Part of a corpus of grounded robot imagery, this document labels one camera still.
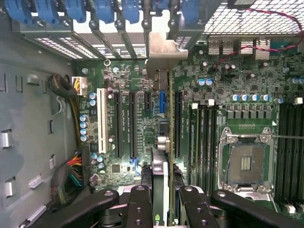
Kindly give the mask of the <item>black RAM slot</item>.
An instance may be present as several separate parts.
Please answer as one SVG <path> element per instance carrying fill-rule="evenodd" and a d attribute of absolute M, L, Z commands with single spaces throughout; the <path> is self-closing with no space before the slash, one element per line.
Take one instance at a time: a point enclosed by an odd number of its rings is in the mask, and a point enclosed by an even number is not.
<path fill-rule="evenodd" d="M 278 133 L 279 135 L 283 135 L 285 133 L 285 104 L 281 104 L 280 106 L 280 113 L 279 113 L 279 127 Z M 277 150 L 277 193 L 276 197 L 279 201 L 283 200 L 283 175 L 284 175 L 284 152 L 283 149 L 285 148 L 284 139 L 278 139 L 278 150 Z"/>
<path fill-rule="evenodd" d="M 287 115 L 287 129 L 286 129 L 286 135 L 290 136 L 292 134 L 292 131 L 290 130 L 292 125 L 292 111 L 291 106 L 287 106 L 288 115 Z M 285 199 L 289 201 L 289 194 L 290 194 L 290 139 L 286 140 L 286 161 L 285 161 Z"/>
<path fill-rule="evenodd" d="M 209 161 L 209 109 L 204 106 L 204 146 L 205 146 L 205 190 L 208 190 L 208 161 Z"/>
<path fill-rule="evenodd" d="M 193 119 L 192 105 L 189 105 L 189 174 L 188 183 L 192 183 L 192 169 L 193 169 L 193 130 L 192 130 L 192 119 Z"/>
<path fill-rule="evenodd" d="M 197 113 L 197 150 L 198 150 L 198 155 L 197 155 L 197 159 L 198 159 L 198 165 L 197 165 L 197 184 L 199 187 L 202 186 L 202 146 L 201 146 L 201 142 L 202 142 L 202 108 L 201 106 L 199 106 L 198 109 L 198 113 Z"/>
<path fill-rule="evenodd" d="M 294 136 L 298 135 L 298 108 L 295 106 L 295 114 L 294 114 Z M 293 141 L 293 175 L 292 175 L 292 191 L 291 191 L 291 196 L 292 200 L 295 200 L 297 195 L 296 195 L 296 189 L 297 189 L 297 152 L 298 152 L 298 140 L 294 139 Z"/>
<path fill-rule="evenodd" d="M 217 131 L 217 109 L 213 106 L 211 109 L 211 136 L 210 136 L 210 188 L 211 191 L 214 190 L 214 180 L 215 180 L 215 163 L 216 163 L 216 131 Z"/>
<path fill-rule="evenodd" d="M 300 136 L 304 137 L 304 105 L 301 107 Z M 304 139 L 300 140 L 299 198 L 304 201 Z"/>

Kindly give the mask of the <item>metal CPU socket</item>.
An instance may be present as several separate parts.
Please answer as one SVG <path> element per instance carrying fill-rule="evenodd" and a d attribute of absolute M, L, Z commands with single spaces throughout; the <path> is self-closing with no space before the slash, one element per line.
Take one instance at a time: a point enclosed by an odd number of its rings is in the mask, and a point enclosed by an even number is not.
<path fill-rule="evenodd" d="M 269 126 L 236 132 L 224 127 L 218 141 L 218 180 L 221 190 L 272 193 L 275 140 Z"/>

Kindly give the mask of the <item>long black expansion slot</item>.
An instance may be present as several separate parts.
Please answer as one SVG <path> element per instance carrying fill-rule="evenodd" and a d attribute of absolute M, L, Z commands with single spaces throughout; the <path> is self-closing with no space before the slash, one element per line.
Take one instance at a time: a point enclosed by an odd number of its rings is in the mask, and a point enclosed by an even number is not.
<path fill-rule="evenodd" d="M 114 94 L 114 123 L 115 123 L 115 157 L 122 158 L 123 153 L 123 123 L 121 93 Z"/>
<path fill-rule="evenodd" d="M 129 93 L 130 158 L 137 157 L 136 93 Z"/>
<path fill-rule="evenodd" d="M 175 157 L 180 157 L 182 92 L 175 92 Z"/>

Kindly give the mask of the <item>white expansion slot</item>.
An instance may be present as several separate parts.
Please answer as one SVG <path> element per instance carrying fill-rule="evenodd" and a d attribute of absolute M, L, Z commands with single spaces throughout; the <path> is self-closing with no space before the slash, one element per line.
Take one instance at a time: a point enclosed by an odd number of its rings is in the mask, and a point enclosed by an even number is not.
<path fill-rule="evenodd" d="M 97 89 L 97 123 L 98 123 L 98 151 L 106 153 L 108 150 L 108 115 L 107 115 L 107 90 Z"/>

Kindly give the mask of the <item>short black expansion slot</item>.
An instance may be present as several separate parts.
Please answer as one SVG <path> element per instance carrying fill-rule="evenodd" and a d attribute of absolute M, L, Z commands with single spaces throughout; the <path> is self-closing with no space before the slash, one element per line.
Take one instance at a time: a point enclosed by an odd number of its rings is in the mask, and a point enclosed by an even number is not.
<path fill-rule="evenodd" d="M 144 92 L 144 109 L 150 111 L 152 106 L 152 98 L 150 92 Z"/>

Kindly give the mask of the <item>blue expansion slot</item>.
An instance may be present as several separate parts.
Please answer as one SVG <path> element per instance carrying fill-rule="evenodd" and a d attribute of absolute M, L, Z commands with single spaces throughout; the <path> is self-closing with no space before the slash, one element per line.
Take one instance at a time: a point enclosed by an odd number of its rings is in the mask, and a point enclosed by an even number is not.
<path fill-rule="evenodd" d="M 167 101 L 166 101 L 166 93 L 164 91 L 159 92 L 159 111 L 160 114 L 164 114 L 166 112 Z"/>

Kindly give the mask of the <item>white motherboard power plug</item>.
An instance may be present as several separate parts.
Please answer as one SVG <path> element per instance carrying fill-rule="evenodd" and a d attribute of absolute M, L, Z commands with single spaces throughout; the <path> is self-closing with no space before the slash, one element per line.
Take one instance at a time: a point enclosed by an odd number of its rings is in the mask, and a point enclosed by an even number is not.
<path fill-rule="evenodd" d="M 76 90 L 76 94 L 80 96 L 87 96 L 87 78 L 80 76 L 72 77 L 72 87 Z"/>

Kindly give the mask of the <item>green motherboard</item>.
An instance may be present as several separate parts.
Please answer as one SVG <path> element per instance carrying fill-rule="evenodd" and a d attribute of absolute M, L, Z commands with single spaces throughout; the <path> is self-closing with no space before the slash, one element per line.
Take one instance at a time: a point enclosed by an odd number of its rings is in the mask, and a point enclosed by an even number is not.
<path fill-rule="evenodd" d="M 174 186 L 190 185 L 189 174 L 189 105 L 192 105 L 193 119 L 193 169 L 192 183 L 197 184 L 197 113 L 202 108 L 202 186 L 207 195 L 218 190 L 218 143 L 224 127 L 232 131 L 259 131 L 269 126 L 275 140 L 275 172 L 272 193 L 239 192 L 251 196 L 253 201 L 271 201 L 272 208 L 295 219 L 304 219 L 304 201 L 299 198 L 299 164 L 301 107 L 304 105 L 304 51 L 296 48 L 285 50 L 286 42 L 266 42 L 267 47 L 280 48 L 277 53 L 262 53 L 261 47 L 256 50 L 242 50 L 238 55 L 228 57 L 224 48 L 216 51 L 212 44 L 202 44 L 195 48 L 185 60 L 180 61 L 172 70 L 173 107 L 175 116 L 175 92 L 182 92 L 182 116 L 180 133 L 180 157 L 174 158 Z M 87 96 L 80 96 L 80 140 L 89 150 L 83 156 L 83 166 L 87 168 L 87 177 L 92 190 L 98 191 L 107 187 L 114 189 L 141 183 L 141 171 L 144 166 L 152 168 L 152 175 L 161 172 L 161 166 L 153 159 L 158 155 L 169 162 L 167 149 L 169 146 L 169 96 L 166 95 L 167 107 L 164 114 L 159 111 L 159 88 L 154 79 L 148 77 L 142 61 L 83 61 L 75 66 L 76 76 L 86 77 L 88 85 Z M 108 150 L 98 151 L 97 123 L 97 89 L 107 90 L 108 115 Z M 123 153 L 122 158 L 115 157 L 115 123 L 114 94 L 121 93 L 122 123 L 123 123 Z M 130 123 L 129 123 L 129 93 L 136 93 L 137 120 L 137 157 L 130 158 Z M 150 92 L 152 106 L 150 111 L 144 109 L 144 92 Z M 285 133 L 279 135 L 280 105 L 285 104 Z M 286 135 L 287 106 L 291 106 L 292 134 Z M 204 146 L 204 106 L 209 109 L 209 161 L 208 190 L 205 190 L 205 146 Z M 214 190 L 210 188 L 210 130 L 211 109 L 217 109 L 216 131 L 216 163 Z M 298 108 L 298 135 L 294 136 L 295 106 Z M 278 139 L 283 138 L 284 175 L 283 200 L 279 201 L 277 193 L 277 150 Z M 290 194 L 289 201 L 285 199 L 285 161 L 286 140 L 290 139 Z M 298 140 L 297 152 L 297 191 L 296 199 L 292 200 L 293 175 L 293 141 Z"/>

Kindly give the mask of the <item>black grey PC case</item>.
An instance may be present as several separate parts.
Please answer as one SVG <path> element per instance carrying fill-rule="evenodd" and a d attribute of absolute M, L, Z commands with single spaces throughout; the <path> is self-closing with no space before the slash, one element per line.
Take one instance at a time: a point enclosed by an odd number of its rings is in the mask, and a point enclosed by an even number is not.
<path fill-rule="evenodd" d="M 0 228 L 57 228 L 57 212 L 100 191 L 84 177 L 89 150 L 80 140 L 80 95 L 72 87 L 77 63 L 142 61 L 146 69 L 150 32 L 165 34 L 188 57 L 202 44 L 224 48 L 228 57 L 258 46 L 262 53 L 280 51 L 267 41 L 304 51 L 304 0 L 256 0 L 247 9 L 230 9 L 228 0 L 199 0 L 199 18 L 190 25 L 182 0 L 170 0 L 162 12 L 152 10 L 152 0 L 138 0 L 135 24 L 124 18 L 122 0 L 111 0 L 109 24 L 99 20 L 93 0 L 84 0 L 84 23 L 68 16 L 65 0 L 54 1 L 57 25 L 38 16 L 34 0 L 27 0 L 33 24 L 12 19 L 0 0 Z M 158 155 L 153 159 L 161 172 L 149 185 L 152 228 L 187 228 L 179 198 L 185 184 L 175 187 L 175 223 L 169 226 L 168 164 Z M 127 186 L 101 190 L 122 194 Z"/>

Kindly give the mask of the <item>small black sensor box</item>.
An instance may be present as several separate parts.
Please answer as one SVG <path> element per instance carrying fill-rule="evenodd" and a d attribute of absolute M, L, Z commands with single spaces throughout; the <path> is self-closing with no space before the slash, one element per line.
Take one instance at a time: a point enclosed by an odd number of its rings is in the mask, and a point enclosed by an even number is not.
<path fill-rule="evenodd" d="M 228 0 L 230 9 L 247 9 L 250 8 L 256 0 Z"/>

